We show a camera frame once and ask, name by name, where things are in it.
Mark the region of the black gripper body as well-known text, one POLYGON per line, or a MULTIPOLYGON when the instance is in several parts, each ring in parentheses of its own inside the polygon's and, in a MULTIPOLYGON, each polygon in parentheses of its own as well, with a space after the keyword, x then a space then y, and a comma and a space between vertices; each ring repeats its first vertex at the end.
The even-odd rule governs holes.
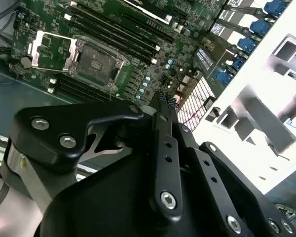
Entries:
POLYGON ((235 207, 189 129, 157 120, 152 145, 62 191, 42 237, 233 237, 235 207))

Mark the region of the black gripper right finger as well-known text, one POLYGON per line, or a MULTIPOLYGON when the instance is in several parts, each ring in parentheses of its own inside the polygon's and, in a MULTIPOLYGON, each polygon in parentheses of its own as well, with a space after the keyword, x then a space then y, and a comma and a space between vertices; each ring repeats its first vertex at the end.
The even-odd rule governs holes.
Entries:
POLYGON ((295 237, 287 217, 213 143, 198 145, 168 99, 189 237, 295 237))

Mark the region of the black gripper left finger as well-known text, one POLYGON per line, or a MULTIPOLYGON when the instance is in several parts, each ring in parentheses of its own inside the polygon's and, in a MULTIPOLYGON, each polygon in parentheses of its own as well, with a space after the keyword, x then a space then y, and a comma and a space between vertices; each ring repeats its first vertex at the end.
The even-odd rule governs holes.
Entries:
POLYGON ((9 167, 41 212, 75 183, 77 165, 93 158, 148 156, 148 201, 166 219, 182 214, 177 122, 173 100, 157 92, 147 106, 127 100, 24 108, 9 137, 9 167))

